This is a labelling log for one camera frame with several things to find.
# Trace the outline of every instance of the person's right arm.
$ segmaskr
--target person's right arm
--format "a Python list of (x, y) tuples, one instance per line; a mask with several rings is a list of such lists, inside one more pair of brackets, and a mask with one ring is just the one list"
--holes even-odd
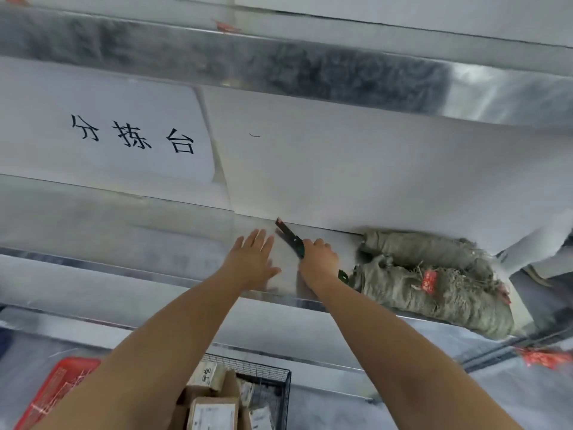
[(338, 279), (338, 256), (304, 240), (300, 272), (400, 430), (522, 430), (464, 370), (392, 312)]

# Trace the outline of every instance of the person's left arm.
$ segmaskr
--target person's left arm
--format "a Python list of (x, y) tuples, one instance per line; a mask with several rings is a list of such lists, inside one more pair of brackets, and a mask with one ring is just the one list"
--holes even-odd
[(241, 292), (278, 274), (265, 231), (240, 237), (223, 266), (121, 342), (35, 430), (161, 429)]

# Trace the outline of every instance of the person's left hand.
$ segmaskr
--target person's left hand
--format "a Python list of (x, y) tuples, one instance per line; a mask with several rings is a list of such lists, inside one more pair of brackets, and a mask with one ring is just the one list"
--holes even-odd
[(247, 239), (237, 238), (219, 270), (233, 281), (238, 281), (244, 290), (263, 289), (271, 277), (281, 272), (279, 267), (270, 266), (269, 254), (274, 237), (270, 236), (265, 241), (266, 235), (264, 229), (260, 232), (255, 229)]

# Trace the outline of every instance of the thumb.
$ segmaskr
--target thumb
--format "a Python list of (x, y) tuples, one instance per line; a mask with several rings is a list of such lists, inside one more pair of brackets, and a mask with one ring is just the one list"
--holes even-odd
[(268, 269), (268, 279), (270, 279), (271, 277), (275, 277), (277, 274), (279, 274), (280, 272), (282, 272), (282, 270), (279, 267), (271, 267)]

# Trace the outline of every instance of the bundle of dried fiber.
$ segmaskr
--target bundle of dried fiber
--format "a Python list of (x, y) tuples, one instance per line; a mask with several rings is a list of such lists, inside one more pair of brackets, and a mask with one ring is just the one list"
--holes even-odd
[(350, 285), (379, 304), (460, 325), (493, 340), (512, 331), (513, 316), (500, 283), (479, 281), (454, 268), (438, 267), (433, 293), (421, 289), (424, 269), (394, 265), (378, 255), (355, 267)]
[(491, 280), (491, 255), (466, 239), (451, 239), (420, 232), (368, 231), (360, 246), (374, 256), (391, 255), (403, 267), (455, 268), (480, 281)]

